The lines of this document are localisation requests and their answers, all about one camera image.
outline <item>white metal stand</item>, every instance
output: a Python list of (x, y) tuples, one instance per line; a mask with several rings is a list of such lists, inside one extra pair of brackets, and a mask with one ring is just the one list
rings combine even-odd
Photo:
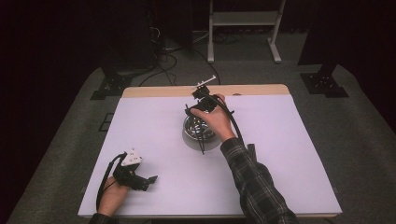
[(276, 63), (282, 63), (276, 48), (276, 36), (282, 20), (283, 8), (286, 0), (281, 0), (279, 11), (255, 11), (255, 12), (214, 12), (213, 0), (210, 0), (209, 9), (209, 41), (207, 43), (207, 61), (215, 61), (213, 51), (213, 27), (232, 25), (274, 25), (272, 37), (267, 38), (270, 50)]

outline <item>white tabletop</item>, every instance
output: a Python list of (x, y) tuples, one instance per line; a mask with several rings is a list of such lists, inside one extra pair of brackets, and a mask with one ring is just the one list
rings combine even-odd
[[(333, 217), (341, 208), (291, 95), (227, 96), (245, 144), (255, 144), (287, 205), (298, 217)], [(143, 158), (136, 174), (157, 175), (148, 191), (130, 191), (120, 217), (241, 217), (239, 194), (219, 147), (202, 152), (182, 140), (191, 96), (123, 97), (111, 122), (78, 214), (95, 213), (108, 163), (131, 147)]]

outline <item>gray carpet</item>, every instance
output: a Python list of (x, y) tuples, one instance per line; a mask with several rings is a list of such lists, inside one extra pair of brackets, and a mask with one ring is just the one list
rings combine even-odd
[[(349, 98), (326, 98), (308, 93), (300, 73), (318, 66), (297, 66), (305, 34), (280, 34), (276, 41), (282, 64), (275, 64), (263, 35), (245, 35), (231, 45), (215, 45), (221, 84), (273, 84), (289, 87), (304, 125), (318, 151), (344, 213), (334, 223), (396, 223), (396, 136), (346, 69), (333, 73)], [(196, 45), (206, 54), (206, 45)], [(172, 53), (177, 65), (168, 77), (160, 74), (145, 86), (194, 85), (214, 72), (196, 52)], [(162, 56), (163, 68), (173, 59)], [(137, 86), (149, 74), (137, 77)], [(120, 97), (90, 100), (104, 79), (92, 72), (70, 107), (64, 122), (35, 171), (8, 223), (88, 223), (78, 217), (84, 188), (106, 133), (98, 132), (106, 113), (114, 112)], [(123, 219), (123, 223), (149, 223)], [(312, 218), (302, 223), (328, 223)]]

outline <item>person's left hand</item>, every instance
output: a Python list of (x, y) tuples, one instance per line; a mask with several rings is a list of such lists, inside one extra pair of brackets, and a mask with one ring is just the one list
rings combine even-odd
[(98, 213), (112, 217), (122, 205), (129, 189), (129, 187), (119, 185), (113, 176), (109, 177), (105, 183), (105, 192), (100, 201)]

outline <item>person's hand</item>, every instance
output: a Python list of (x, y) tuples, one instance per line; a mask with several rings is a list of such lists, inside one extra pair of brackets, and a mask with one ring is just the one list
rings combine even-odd
[(129, 189), (129, 187), (119, 185), (113, 176), (109, 177), (105, 183), (105, 192), (100, 201), (98, 213), (112, 217), (122, 205)]
[[(225, 97), (221, 94), (216, 94), (220, 99), (219, 101), (225, 104)], [(216, 106), (215, 109), (206, 113), (196, 108), (191, 109), (191, 113), (205, 121), (205, 123), (209, 126), (209, 128), (219, 137), (221, 142), (225, 140), (235, 137), (233, 133), (233, 129), (231, 128), (231, 122), (228, 118), (227, 114), (221, 109), (220, 106)]]

